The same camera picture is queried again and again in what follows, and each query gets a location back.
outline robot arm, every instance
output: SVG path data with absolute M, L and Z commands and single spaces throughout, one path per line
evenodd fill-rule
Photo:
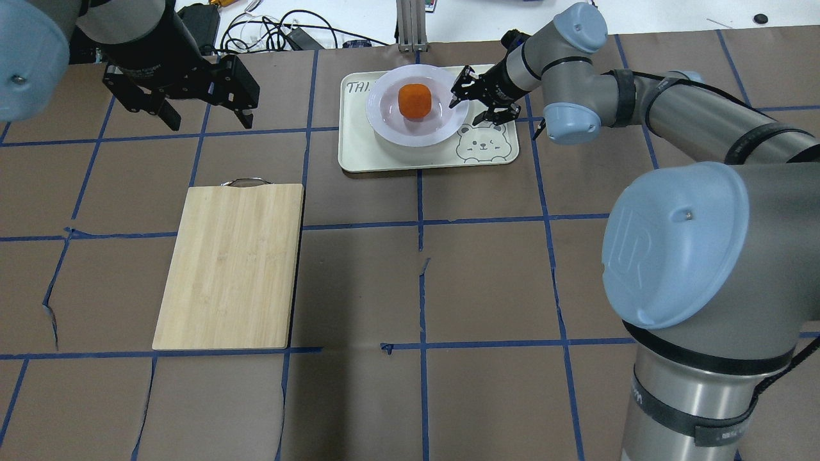
M 607 29 L 586 3 L 523 38 L 484 75 L 465 67 L 451 107 L 478 99 L 474 124 L 504 123 L 541 87 L 557 144 L 645 124 L 701 162 L 638 178 L 607 224 L 604 288 L 638 343 L 621 460 L 734 459 L 767 378 L 820 319 L 820 144 L 694 73 L 597 75 Z
M 75 24 L 110 60 L 102 80 L 129 111 L 159 116 L 178 130 L 180 115 L 167 99 L 196 98 L 229 108 L 251 128 L 258 83 L 235 55 L 204 59 L 166 0 L 3 0 L 0 36 L 20 47 L 0 56 L 2 69 L 12 73 L 0 75 L 0 101 L 8 101 L 0 103 L 0 119 L 25 119 L 45 108 L 66 70 Z

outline wooden cutting board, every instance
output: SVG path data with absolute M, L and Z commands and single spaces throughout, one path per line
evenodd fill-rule
M 303 187 L 188 189 L 153 348 L 288 344 Z

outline cartoon bear face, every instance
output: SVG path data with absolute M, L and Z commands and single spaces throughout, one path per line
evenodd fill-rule
M 506 131 L 507 127 L 504 125 L 461 125 L 458 129 L 461 139 L 458 141 L 456 154 L 464 163 L 503 162 L 513 151 L 504 137 Z

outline light blue joint cap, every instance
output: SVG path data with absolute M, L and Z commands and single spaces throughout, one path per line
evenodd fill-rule
M 552 103 L 544 107 L 547 135 L 556 144 L 588 143 L 598 137 L 601 118 L 592 109 L 573 103 Z
M 678 69 L 675 69 L 672 72 L 677 72 L 678 74 L 683 74 L 683 75 L 686 76 L 687 79 L 692 80 L 693 82 L 706 83 L 706 82 L 704 82 L 704 77 L 699 72 L 679 71 Z
M 66 73 L 66 36 L 31 3 L 2 0 L 0 43 L 0 121 L 35 116 Z
M 727 165 L 644 174 L 609 215 L 601 255 L 609 303 L 622 319 L 649 330 L 685 321 L 729 277 L 748 225 L 746 187 Z
M 596 52 L 607 43 L 607 21 L 589 3 L 572 5 L 557 14 L 553 24 L 566 41 L 582 52 Z

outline bowl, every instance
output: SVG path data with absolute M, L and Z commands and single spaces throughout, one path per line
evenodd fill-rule
M 455 80 L 455 75 L 440 67 L 397 67 L 373 84 L 367 97 L 367 121 L 379 136 L 394 144 L 418 148 L 440 143 L 455 134 L 470 110 L 470 104 L 448 107 Z M 430 89 L 432 109 L 422 119 L 408 119 L 399 112 L 399 89 L 406 84 L 423 84 Z

